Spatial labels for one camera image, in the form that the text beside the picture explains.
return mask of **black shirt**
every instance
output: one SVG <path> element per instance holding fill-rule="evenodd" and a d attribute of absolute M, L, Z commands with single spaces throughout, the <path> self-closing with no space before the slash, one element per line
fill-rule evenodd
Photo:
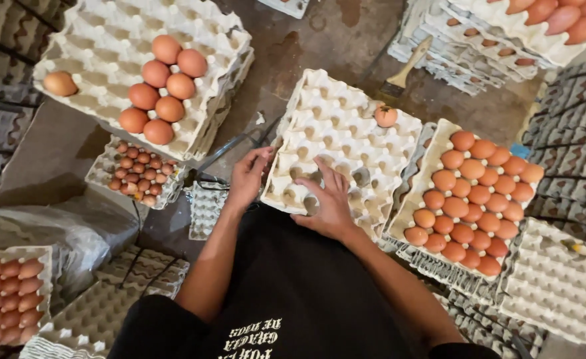
<path fill-rule="evenodd" d="M 214 322 L 147 296 L 129 309 L 108 357 L 499 358 L 474 344 L 426 353 L 352 253 L 263 204 L 242 218 Z"/>

